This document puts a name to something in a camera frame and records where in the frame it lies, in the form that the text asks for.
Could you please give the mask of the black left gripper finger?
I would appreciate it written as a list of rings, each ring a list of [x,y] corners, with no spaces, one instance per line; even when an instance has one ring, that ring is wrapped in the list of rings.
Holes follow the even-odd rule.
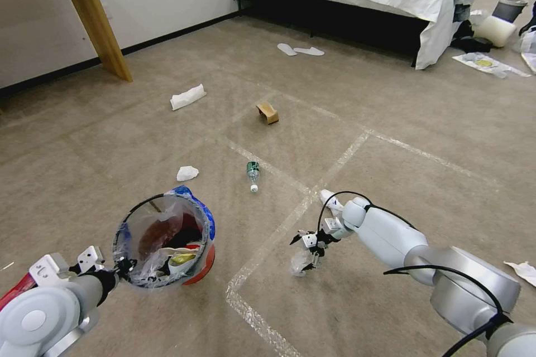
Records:
[[[136,265],[136,259],[128,259],[125,256],[121,256],[115,263],[115,272],[119,278],[128,278]]]

